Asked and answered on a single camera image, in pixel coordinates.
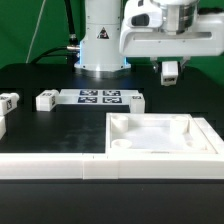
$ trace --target black table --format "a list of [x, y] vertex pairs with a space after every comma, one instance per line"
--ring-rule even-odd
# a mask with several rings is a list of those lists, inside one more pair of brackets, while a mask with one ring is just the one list
[[[136, 89], [147, 113], [204, 117], [224, 138], [224, 88], [187, 67], [176, 86], [160, 85], [150, 66], [131, 75], [96, 80], [67, 65], [13, 64], [0, 70], [3, 92], [17, 92], [18, 108], [6, 116], [1, 153], [102, 153], [105, 114], [125, 106], [58, 106], [37, 112], [35, 97], [46, 89]], [[1, 223], [223, 223], [221, 180], [1, 180]]]

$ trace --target green backdrop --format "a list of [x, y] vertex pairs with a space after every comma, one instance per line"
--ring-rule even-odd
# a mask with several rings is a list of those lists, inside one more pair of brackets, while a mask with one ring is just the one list
[[[25, 63], [42, 2], [43, 0], [0, 0], [0, 67], [12, 63]], [[71, 0], [71, 2], [76, 33], [81, 39], [85, 34], [84, 0]], [[201, 0], [200, 2], [200, 7], [215, 6], [224, 8], [224, 1]], [[68, 26], [64, 0], [47, 0], [31, 59], [50, 48], [67, 45], [67, 43]], [[131, 61], [149, 63], [148, 59]], [[66, 63], [65, 58], [48, 58], [41, 62]], [[224, 56], [193, 58], [190, 66], [201, 69], [214, 81], [224, 86]]]

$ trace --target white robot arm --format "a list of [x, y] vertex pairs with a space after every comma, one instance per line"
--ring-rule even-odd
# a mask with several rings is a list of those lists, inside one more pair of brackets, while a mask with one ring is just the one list
[[[129, 0], [119, 50], [126, 57], [217, 56], [224, 52], [224, 13], [198, 15], [199, 0]], [[162, 63], [162, 85], [176, 84], [178, 62]]]
[[75, 64], [93, 77], [115, 77], [130, 68], [126, 57], [149, 57], [158, 71], [158, 57], [183, 57], [162, 62], [162, 85], [176, 84], [192, 56], [224, 52], [224, 13], [198, 15], [199, 0], [85, 0], [86, 35]]

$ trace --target white cube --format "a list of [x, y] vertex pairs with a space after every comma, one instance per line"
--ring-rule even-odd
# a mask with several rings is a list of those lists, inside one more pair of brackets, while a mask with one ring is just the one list
[[17, 107], [19, 95], [17, 93], [3, 93], [0, 95], [0, 116], [4, 116]]
[[131, 96], [130, 112], [132, 114], [144, 114], [145, 113], [145, 99], [142, 94]]
[[57, 105], [57, 90], [45, 90], [36, 97], [37, 111], [51, 111]]
[[176, 85], [178, 75], [179, 71], [177, 61], [162, 62], [161, 85]]
[[5, 117], [0, 117], [0, 139], [3, 137], [5, 132], [6, 132]]

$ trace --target white tray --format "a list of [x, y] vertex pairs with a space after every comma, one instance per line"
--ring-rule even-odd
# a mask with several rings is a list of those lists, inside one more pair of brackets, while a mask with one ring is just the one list
[[108, 155], [217, 154], [190, 115], [107, 114]]

